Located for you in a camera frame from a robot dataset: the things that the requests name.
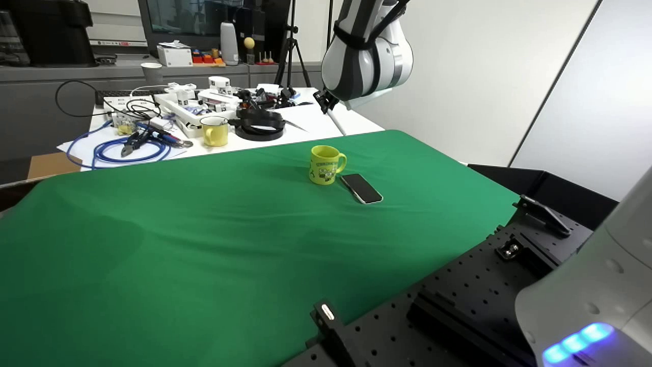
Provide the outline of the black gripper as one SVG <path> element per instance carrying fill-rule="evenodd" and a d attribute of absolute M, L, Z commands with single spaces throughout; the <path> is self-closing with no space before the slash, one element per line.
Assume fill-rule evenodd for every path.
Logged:
<path fill-rule="evenodd" d="M 338 98 L 331 97 L 327 90 L 317 90 L 317 92 L 314 95 L 314 100 L 317 102 L 317 106 L 320 106 L 320 111 L 321 111 L 323 114 L 327 114 L 327 112 L 338 105 Z"/>

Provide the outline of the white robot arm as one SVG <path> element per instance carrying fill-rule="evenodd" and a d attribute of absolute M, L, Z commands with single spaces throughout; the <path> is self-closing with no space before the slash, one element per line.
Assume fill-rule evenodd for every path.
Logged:
<path fill-rule="evenodd" d="M 321 58 L 321 112 L 338 102 L 381 95 L 408 82 L 414 52 L 400 18 L 410 0 L 342 0 L 331 41 Z"/>

